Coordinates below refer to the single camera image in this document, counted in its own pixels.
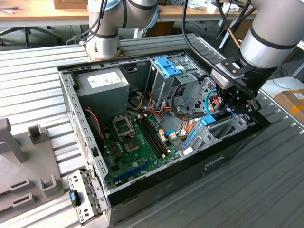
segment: office chair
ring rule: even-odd
[[[31,29],[35,30],[35,31],[43,32],[43,33],[48,34],[48,35],[53,36],[53,37],[56,37],[58,44],[62,43],[62,39],[58,34],[56,34],[54,32],[50,32],[50,31],[48,31],[46,29],[43,29],[43,28],[40,28],[40,27],[13,27],[13,28],[9,28],[7,30],[4,30],[4,31],[0,32],[0,37],[2,37],[4,35],[7,35],[9,33],[18,31],[18,30],[22,30],[22,29],[25,29],[25,42],[26,42],[26,47],[27,48],[29,47],[29,35],[31,34],[31,32],[30,32]]]

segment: open computer tower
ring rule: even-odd
[[[101,214],[119,223],[233,158],[270,125],[259,112],[219,114],[208,70],[187,50],[58,69],[86,162],[68,177],[81,224]]]

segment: ram slot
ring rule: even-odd
[[[152,147],[157,158],[161,158],[163,154],[167,154],[167,150],[160,141],[157,134],[154,132],[154,129],[150,126],[149,121],[139,120],[138,126],[140,127],[143,135],[148,141],[149,145]]]

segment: wooden desk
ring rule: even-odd
[[[1,7],[19,6],[15,14],[0,12],[0,27],[58,26],[88,24],[86,9],[55,9],[53,0],[1,0]],[[160,6],[159,21],[181,21],[183,6]],[[240,13],[232,12],[228,19],[235,19]],[[253,19],[255,13],[247,19]],[[210,14],[203,9],[187,9],[187,20],[220,20],[220,14]]]

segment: metal slotted surface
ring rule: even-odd
[[[189,38],[213,63],[220,62],[221,56],[203,39]],[[122,47],[129,57],[187,48],[181,35],[123,40]],[[80,46],[0,55],[0,118],[11,120],[13,134],[35,124],[47,127],[66,191],[66,176],[85,164],[66,114],[56,67],[86,61]],[[303,130],[263,94],[259,100],[261,113],[273,123],[269,129],[226,165],[116,227],[302,227]],[[80,227],[68,193],[0,227],[49,224]],[[103,228],[105,220],[99,217],[86,227]]]

